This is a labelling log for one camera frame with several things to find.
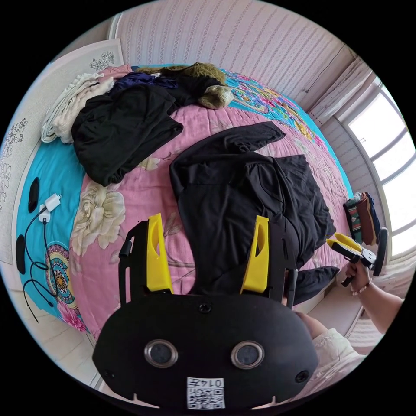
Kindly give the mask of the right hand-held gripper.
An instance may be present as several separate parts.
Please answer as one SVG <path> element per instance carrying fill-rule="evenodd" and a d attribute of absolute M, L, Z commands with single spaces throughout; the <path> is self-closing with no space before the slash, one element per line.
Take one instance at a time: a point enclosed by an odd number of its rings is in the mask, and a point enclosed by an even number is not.
<path fill-rule="evenodd" d="M 372 271 L 373 276 L 378 276 L 378 257 L 376 254 L 347 235 L 336 232 L 334 236 L 335 239 L 326 239 L 327 245 L 333 251 L 342 255 L 350 263 L 361 261 L 365 267 Z"/>

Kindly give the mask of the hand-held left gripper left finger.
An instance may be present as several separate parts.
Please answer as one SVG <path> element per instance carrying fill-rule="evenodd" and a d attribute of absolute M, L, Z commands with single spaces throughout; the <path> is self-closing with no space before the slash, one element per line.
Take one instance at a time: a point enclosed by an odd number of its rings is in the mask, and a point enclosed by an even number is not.
<path fill-rule="evenodd" d="M 151 292 L 172 292 L 161 214 L 149 217 L 146 243 L 146 286 Z"/>

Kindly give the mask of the person's left hand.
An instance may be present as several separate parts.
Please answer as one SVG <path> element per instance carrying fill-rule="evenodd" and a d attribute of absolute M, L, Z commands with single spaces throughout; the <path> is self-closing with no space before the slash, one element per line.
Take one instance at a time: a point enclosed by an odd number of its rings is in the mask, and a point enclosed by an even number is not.
<path fill-rule="evenodd" d="M 317 319 L 301 312 L 296 312 L 296 315 L 305 324 L 312 339 L 316 339 L 317 337 L 319 337 L 327 331 L 327 328 Z"/>

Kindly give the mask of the person's right hand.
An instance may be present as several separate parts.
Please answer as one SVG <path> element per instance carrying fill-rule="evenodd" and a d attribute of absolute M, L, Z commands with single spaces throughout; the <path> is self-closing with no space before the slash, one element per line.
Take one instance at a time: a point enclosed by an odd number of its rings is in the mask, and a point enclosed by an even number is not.
<path fill-rule="evenodd" d="M 347 265 L 346 277 L 351 278 L 350 286 L 352 292 L 359 292 L 371 283 L 368 269 L 361 261 Z"/>

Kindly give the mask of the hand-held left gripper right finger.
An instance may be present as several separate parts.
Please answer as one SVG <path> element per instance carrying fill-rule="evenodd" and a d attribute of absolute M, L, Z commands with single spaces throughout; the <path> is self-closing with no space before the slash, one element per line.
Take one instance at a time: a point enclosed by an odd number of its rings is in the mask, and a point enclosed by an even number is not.
<path fill-rule="evenodd" d="M 269 273 L 269 220 L 257 216 L 242 292 L 264 292 Z"/>

